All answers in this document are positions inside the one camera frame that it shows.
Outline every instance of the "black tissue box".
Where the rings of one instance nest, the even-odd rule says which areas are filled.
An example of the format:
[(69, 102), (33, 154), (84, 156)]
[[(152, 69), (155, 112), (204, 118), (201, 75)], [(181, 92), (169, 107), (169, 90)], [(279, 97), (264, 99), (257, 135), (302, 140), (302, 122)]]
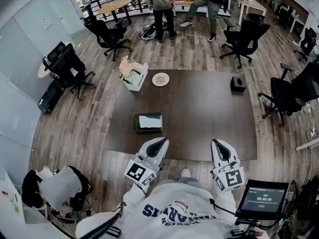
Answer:
[(230, 89), (232, 91), (244, 92), (247, 88), (245, 77), (233, 77), (230, 81)]

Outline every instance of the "black strap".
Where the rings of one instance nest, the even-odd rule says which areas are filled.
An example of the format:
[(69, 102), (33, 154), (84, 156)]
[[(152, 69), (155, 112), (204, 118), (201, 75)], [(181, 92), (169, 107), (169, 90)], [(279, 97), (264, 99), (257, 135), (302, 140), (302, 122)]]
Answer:
[(230, 214), (232, 214), (232, 215), (235, 215), (235, 213), (233, 213), (233, 212), (231, 212), (231, 211), (229, 211), (229, 210), (226, 210), (226, 209), (224, 209), (224, 208), (218, 206), (217, 204), (215, 204), (214, 199), (210, 198), (209, 201), (210, 201), (210, 204), (214, 206), (214, 209), (215, 209), (215, 207), (217, 207), (218, 209), (221, 209), (221, 210), (223, 210), (223, 211), (225, 211), (225, 212), (227, 212), (227, 213), (230, 213)]

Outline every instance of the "white sneaker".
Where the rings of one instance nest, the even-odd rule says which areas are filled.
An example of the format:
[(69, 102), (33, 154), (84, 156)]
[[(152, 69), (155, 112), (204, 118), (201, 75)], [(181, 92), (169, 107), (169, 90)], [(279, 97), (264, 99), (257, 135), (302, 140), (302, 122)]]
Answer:
[(183, 168), (183, 170), (180, 173), (180, 177), (191, 177), (191, 172), (188, 168)]
[(180, 26), (182, 27), (191, 26), (191, 25), (193, 25), (193, 23), (189, 21), (185, 21), (184, 23), (180, 24)]

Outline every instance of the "white plate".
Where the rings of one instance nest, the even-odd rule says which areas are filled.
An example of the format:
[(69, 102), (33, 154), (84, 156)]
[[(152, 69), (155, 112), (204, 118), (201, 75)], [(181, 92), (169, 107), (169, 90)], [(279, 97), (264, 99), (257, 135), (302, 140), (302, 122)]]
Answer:
[[(158, 84), (156, 82), (156, 79), (158, 76), (163, 76), (165, 78), (165, 82), (162, 83), (162, 84)], [(158, 87), (162, 87), (162, 86), (165, 86), (168, 82), (169, 82), (169, 76), (166, 74), (166, 73), (158, 73), (158, 74), (155, 74), (152, 78), (152, 82), (155, 86), (158, 86)]]

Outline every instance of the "plate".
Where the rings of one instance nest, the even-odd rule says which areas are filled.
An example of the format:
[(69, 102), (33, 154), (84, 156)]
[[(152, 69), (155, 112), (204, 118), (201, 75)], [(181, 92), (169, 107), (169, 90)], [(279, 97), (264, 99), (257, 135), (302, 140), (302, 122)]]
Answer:
[[(159, 78), (162, 78), (164, 79), (164, 82), (163, 83), (158, 83), (157, 82), (157, 79)], [(169, 76), (166, 74), (166, 73), (158, 73), (158, 74), (155, 74), (152, 78), (152, 82), (155, 86), (158, 86), (158, 87), (162, 87), (162, 86), (165, 86), (168, 82), (169, 82)]]

